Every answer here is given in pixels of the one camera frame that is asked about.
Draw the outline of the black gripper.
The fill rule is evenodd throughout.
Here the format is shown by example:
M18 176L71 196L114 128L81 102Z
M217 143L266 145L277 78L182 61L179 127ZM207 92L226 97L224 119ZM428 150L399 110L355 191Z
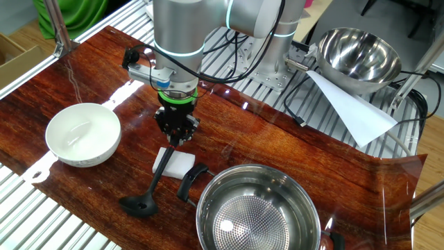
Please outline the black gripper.
M166 102L163 104L164 110L157 110L154 119L160 130L166 135L171 146L176 145L174 131L178 131L178 145L182 146L190 141L194 132L197 130L200 120L192 115L194 104L191 102L185 104L176 104Z

